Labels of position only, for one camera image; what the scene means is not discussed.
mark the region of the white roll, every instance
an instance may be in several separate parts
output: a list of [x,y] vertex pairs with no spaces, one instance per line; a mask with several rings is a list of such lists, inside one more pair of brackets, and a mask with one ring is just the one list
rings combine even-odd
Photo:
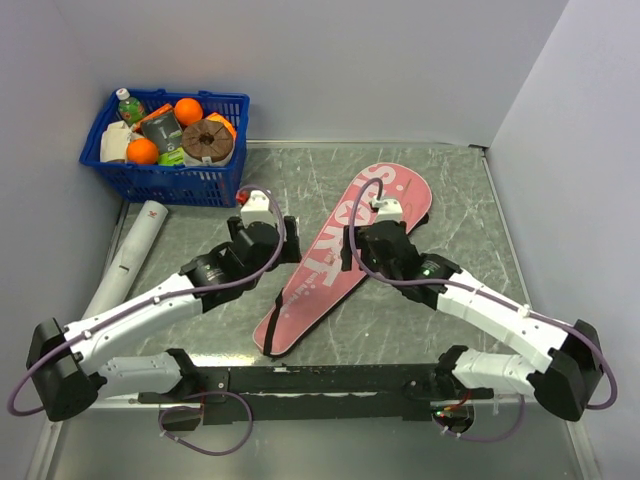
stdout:
[[83,319],[106,312],[124,301],[167,213],[168,210],[158,202],[148,200],[144,203],[84,312]]

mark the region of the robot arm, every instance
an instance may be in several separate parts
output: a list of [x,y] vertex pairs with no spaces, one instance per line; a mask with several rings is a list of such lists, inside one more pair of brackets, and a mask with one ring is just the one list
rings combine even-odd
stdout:
[[[194,258],[148,292],[64,328],[55,319],[36,327],[27,368],[55,347],[81,337],[33,374],[51,421],[73,417],[97,398],[143,391],[174,392],[179,399],[183,392],[197,389],[195,367],[182,350],[152,357],[116,355],[158,329],[206,313],[255,288],[259,280],[256,274],[275,254],[280,235],[286,240],[269,270],[280,263],[300,261],[295,219],[285,217],[285,231],[278,232],[278,222],[262,192],[253,191],[241,217],[232,217],[227,223],[230,242]],[[255,278],[245,281],[250,276]]]
[[[530,307],[489,289],[452,261],[418,253],[396,200],[374,200],[372,208],[378,212],[375,223],[355,227],[356,248],[364,264],[387,279],[400,280],[392,284],[409,300],[461,318],[516,352],[491,354],[454,346],[440,357],[439,373],[464,389],[533,396],[551,413],[578,420],[603,373],[589,348],[564,330],[531,318]],[[348,230],[345,227],[343,270],[352,268]],[[574,328],[599,347],[591,325],[578,320]]]

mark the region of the tabletop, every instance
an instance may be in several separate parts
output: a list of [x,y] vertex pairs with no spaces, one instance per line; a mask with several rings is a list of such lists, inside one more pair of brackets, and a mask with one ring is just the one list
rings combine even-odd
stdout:
[[[421,252],[441,254],[490,288],[523,303],[525,294],[483,153],[451,146],[329,146],[250,148],[243,183],[270,189],[283,212],[299,218],[308,249],[351,180],[379,162],[409,167],[433,193],[430,220],[411,235]],[[228,240],[236,209],[168,206],[169,215],[140,270],[130,297],[143,293],[196,255]],[[131,205],[124,238],[140,210]],[[282,265],[240,299],[182,320],[121,355],[154,355],[183,348],[201,366],[270,365],[253,330],[295,269]],[[393,287],[367,280],[286,357],[289,365],[433,363],[451,345],[490,352],[507,348],[463,320],[411,302]]]

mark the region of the black strap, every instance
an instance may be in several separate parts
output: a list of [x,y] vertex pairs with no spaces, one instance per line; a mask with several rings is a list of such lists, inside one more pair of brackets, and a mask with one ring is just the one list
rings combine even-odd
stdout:
[[271,347],[273,346],[273,335],[276,333],[276,325],[278,323],[278,318],[280,318],[280,309],[282,308],[282,291],[276,297],[276,305],[273,308],[273,313],[269,318],[269,324],[267,325],[267,332],[264,336],[264,347],[262,348],[262,354],[267,357],[271,356]]

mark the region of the orange fruit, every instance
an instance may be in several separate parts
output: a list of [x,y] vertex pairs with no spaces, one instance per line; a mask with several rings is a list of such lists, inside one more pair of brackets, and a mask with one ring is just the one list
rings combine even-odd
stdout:
[[147,138],[134,140],[127,146],[127,161],[140,165],[153,165],[158,161],[158,147]]
[[173,107],[173,113],[178,121],[185,127],[202,120],[204,116],[202,105],[193,98],[182,98],[178,100],[176,106]]

